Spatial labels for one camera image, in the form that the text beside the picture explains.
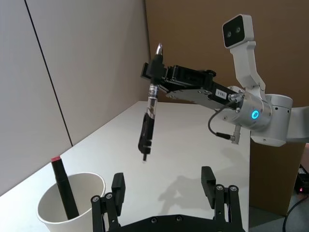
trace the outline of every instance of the brown cardboard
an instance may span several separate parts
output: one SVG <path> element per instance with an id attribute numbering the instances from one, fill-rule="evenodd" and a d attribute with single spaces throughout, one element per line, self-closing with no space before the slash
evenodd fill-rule
<path id="1" fill-rule="evenodd" d="M 309 105 L 304 97 L 309 86 L 308 8 L 309 2 L 298 0 L 146 0 L 151 55 L 161 42 L 166 65 L 212 69 L 217 72 L 216 82 L 239 86 L 221 26 L 237 14 L 249 14 L 257 43 L 257 70 L 266 93 L 288 95 L 294 107 Z M 173 101 L 163 93 L 159 97 Z M 252 206 L 286 214 L 303 148 L 304 144 L 273 148 L 252 142 Z"/>

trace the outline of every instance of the table surface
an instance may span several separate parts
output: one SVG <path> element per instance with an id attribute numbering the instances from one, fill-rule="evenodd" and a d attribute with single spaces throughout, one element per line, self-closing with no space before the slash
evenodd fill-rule
<path id="1" fill-rule="evenodd" d="M 202 166 L 217 183 L 239 187 L 243 227 L 248 231 L 250 132 L 241 129 L 239 145 L 207 129 L 213 111 L 194 104 L 157 105 L 152 152 L 147 162 L 137 149 L 147 102 L 139 101 L 61 155 L 67 174 L 94 172 L 111 190 L 113 175 L 123 172 L 126 195 L 119 222 L 126 225 L 155 215 L 183 214 L 212 218 L 201 185 Z M 234 126 L 214 119 L 215 131 Z M 47 232 L 36 217 L 41 196 L 55 182 L 47 164 L 0 197 L 0 231 Z"/>

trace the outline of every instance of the black marker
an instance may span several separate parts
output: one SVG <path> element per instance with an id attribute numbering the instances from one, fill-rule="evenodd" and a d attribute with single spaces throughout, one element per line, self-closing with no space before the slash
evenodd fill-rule
<path id="1" fill-rule="evenodd" d="M 60 156 L 52 158 L 52 166 L 54 169 L 60 197 L 64 206 L 64 210 L 66 211 L 68 220 L 78 217 L 78 209 L 74 200 L 68 176 L 66 174 Z"/>

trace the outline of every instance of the black cable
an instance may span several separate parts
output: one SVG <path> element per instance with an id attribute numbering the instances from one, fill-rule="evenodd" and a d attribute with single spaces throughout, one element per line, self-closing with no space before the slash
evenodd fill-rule
<path id="1" fill-rule="evenodd" d="M 227 104 L 225 104 L 224 106 L 222 106 L 218 111 L 216 111 L 208 120 L 208 129 L 211 133 L 213 133 L 215 136 L 224 138 L 224 139 L 230 139 L 231 135 L 229 134 L 224 134 L 224 133 L 220 133 L 220 132 L 214 132 L 211 129 L 211 121 L 213 120 L 214 117 L 216 117 L 221 111 L 223 111 L 225 108 L 229 107 L 230 105 L 234 104 L 236 101 L 231 101 Z"/>
<path id="2" fill-rule="evenodd" d="M 308 196 L 306 196 L 305 198 L 301 199 L 300 201 L 298 201 L 297 203 L 295 203 L 295 205 L 292 206 L 292 208 L 288 211 L 287 215 L 284 218 L 284 222 L 283 222 L 283 226 L 282 226 L 282 232 L 286 232 L 285 230 L 285 226 L 286 226 L 286 221 L 288 220 L 288 216 L 291 213 L 291 211 L 298 206 L 300 203 L 302 203 L 304 200 L 306 200 L 308 198 Z"/>

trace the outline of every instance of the paper cup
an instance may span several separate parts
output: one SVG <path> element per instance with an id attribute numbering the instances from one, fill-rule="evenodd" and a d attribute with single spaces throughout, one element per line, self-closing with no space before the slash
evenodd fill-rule
<path id="1" fill-rule="evenodd" d="M 92 232 L 90 199 L 105 194 L 104 179 L 95 173 L 78 173 L 69 176 L 69 182 L 78 208 L 79 216 L 67 219 L 57 184 L 42 196 L 37 216 L 50 232 Z"/>

